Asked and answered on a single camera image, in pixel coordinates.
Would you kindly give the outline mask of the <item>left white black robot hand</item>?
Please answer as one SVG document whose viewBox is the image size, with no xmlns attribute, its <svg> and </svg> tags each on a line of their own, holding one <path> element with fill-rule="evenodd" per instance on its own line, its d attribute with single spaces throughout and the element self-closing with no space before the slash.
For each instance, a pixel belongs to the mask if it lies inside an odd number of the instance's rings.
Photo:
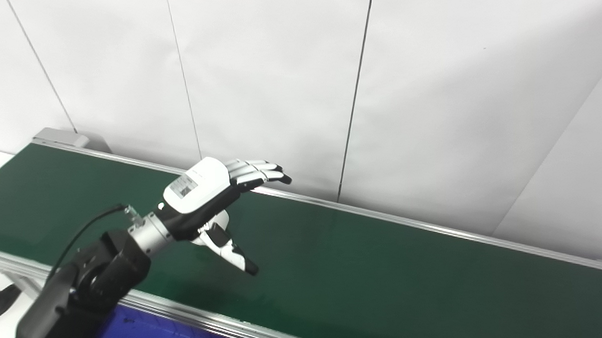
<svg viewBox="0 0 602 338">
<path fill-rule="evenodd" d="M 209 156 L 202 159 L 165 188 L 161 203 L 154 209 L 162 237 L 206 246 L 234 267 L 256 275 L 258 266 L 226 230 L 229 215 L 225 209 L 241 194 L 267 182 L 291 184 L 292 179 L 280 165 L 266 160 L 224 163 Z"/>
</svg>

